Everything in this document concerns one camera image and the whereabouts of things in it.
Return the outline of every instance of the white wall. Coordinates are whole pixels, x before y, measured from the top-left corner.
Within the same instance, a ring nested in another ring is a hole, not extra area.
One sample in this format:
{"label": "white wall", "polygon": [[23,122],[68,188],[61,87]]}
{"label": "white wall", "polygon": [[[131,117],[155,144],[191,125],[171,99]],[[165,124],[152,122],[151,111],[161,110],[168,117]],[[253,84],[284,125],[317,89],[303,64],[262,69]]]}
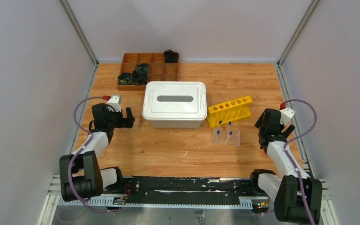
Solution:
{"label": "white wall", "polygon": [[0,0],[0,225],[37,222],[93,69],[57,0]]}
{"label": "white wall", "polygon": [[[360,224],[360,1],[323,0],[284,70],[291,96],[317,109],[317,126],[304,143],[340,224]],[[308,129],[311,113],[297,110],[301,130]]]}
{"label": "white wall", "polygon": [[100,61],[172,49],[182,60],[278,60],[311,0],[69,0]]}

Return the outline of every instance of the wooden compartment box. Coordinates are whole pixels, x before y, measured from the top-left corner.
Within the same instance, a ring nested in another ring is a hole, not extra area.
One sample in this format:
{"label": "wooden compartment box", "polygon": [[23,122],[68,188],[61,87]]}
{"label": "wooden compartment box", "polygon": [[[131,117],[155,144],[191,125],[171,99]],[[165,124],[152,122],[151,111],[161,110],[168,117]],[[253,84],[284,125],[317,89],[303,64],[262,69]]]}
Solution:
{"label": "wooden compartment box", "polygon": [[[163,53],[125,53],[123,54],[120,74],[132,73],[137,64],[147,63],[150,67],[148,80],[150,81],[177,81],[179,73],[178,63],[165,63]],[[120,85],[117,81],[118,90],[145,90],[146,85]]]}

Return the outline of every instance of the white container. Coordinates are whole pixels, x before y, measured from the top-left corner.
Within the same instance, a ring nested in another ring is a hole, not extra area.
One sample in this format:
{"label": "white container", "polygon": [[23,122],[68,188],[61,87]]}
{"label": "white container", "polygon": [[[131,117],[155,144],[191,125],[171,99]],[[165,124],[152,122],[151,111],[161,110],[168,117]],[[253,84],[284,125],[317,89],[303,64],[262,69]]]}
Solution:
{"label": "white container", "polygon": [[142,114],[153,128],[197,129],[208,115],[206,86],[202,82],[149,82]]}

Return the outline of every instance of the wooden tabletop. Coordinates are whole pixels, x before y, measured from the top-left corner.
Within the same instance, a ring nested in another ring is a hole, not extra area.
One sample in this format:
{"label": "wooden tabletop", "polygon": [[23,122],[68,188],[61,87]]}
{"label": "wooden tabletop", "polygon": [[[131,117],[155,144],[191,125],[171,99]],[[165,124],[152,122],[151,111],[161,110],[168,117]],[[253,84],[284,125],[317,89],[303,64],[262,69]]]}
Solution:
{"label": "wooden tabletop", "polygon": [[[273,64],[180,63],[180,81],[201,81],[207,89],[208,106],[250,96],[251,118],[233,123],[241,130],[240,147],[212,144],[207,121],[199,129],[154,129],[143,119],[144,91],[118,91],[120,63],[100,63],[90,96],[120,94],[121,106],[131,107],[135,123],[132,129],[115,129],[111,143],[98,158],[100,169],[119,166],[123,175],[249,177],[256,169],[276,173],[274,163],[259,148],[255,122],[266,108],[278,109],[283,102]],[[88,102],[82,122],[87,128],[93,120]],[[80,131],[76,148],[86,139]],[[290,145],[300,162],[296,144]]]}

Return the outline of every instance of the yellow test tube rack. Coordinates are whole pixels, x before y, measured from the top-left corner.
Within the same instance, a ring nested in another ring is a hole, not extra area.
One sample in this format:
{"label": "yellow test tube rack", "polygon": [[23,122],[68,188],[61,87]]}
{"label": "yellow test tube rack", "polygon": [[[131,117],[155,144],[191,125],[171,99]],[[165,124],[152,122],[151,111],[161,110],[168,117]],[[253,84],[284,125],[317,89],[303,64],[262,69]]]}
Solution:
{"label": "yellow test tube rack", "polygon": [[208,107],[209,115],[207,120],[209,127],[212,129],[218,126],[220,120],[222,121],[221,125],[224,125],[230,121],[235,122],[251,117],[252,113],[250,113],[248,107],[251,102],[252,98],[245,96]]}

